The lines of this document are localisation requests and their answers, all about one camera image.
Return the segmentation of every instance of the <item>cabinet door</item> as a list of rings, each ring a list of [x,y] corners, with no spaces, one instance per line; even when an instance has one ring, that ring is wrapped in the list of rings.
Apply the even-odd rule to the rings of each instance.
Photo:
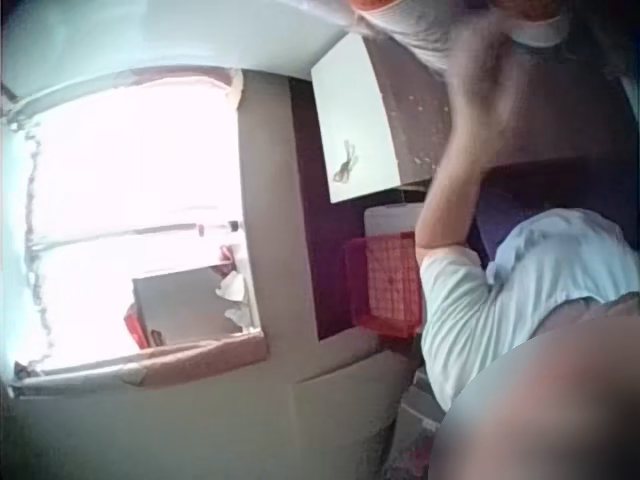
[[[331,202],[399,186],[387,112],[362,37],[347,35],[311,76]],[[336,181],[349,155],[348,179]]]

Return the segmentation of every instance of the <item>dark purple wall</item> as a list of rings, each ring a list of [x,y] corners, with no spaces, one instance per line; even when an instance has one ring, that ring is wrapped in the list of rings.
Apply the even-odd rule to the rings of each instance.
[[[320,340],[352,327],[343,245],[364,236],[365,209],[402,201],[399,191],[332,204],[320,125],[310,82],[291,79],[291,108],[300,175],[300,194]]]

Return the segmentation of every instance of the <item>window sill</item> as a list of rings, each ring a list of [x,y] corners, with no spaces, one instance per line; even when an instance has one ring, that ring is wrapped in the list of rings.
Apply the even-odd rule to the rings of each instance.
[[[177,347],[149,349],[111,366],[85,365],[81,371],[15,381],[17,398],[68,396],[130,387],[154,389],[221,375],[268,357],[262,331],[238,334]]]

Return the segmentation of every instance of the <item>ceiling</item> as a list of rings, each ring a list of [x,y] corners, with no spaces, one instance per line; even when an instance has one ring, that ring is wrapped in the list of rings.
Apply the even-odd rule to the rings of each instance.
[[[2,81],[26,97],[157,65],[309,78],[342,35],[342,28],[276,0],[22,1],[3,26]]]

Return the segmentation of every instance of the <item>hand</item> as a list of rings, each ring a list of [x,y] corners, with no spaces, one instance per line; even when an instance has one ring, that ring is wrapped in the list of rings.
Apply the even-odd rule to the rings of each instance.
[[[447,83],[453,139],[490,161],[513,124],[530,59],[517,53],[498,12],[473,18],[454,34]]]

